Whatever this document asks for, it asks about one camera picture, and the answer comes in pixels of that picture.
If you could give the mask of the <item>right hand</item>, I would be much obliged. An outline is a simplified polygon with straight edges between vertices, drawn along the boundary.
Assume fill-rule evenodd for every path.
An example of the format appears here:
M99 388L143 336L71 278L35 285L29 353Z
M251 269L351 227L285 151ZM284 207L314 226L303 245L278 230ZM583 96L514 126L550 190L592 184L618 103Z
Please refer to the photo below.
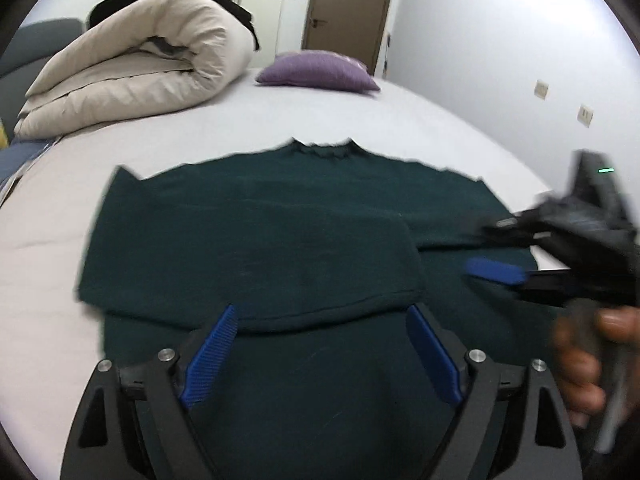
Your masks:
M634 358L629 365L629 386L623 418L639 408L639 309L623 307L601 309L597 328L613 342L628 344ZM584 428L591 416L603 410L605 393L599 387L601 363L576 344L575 323L558 318L553 329L555 380L568 411L570 423Z

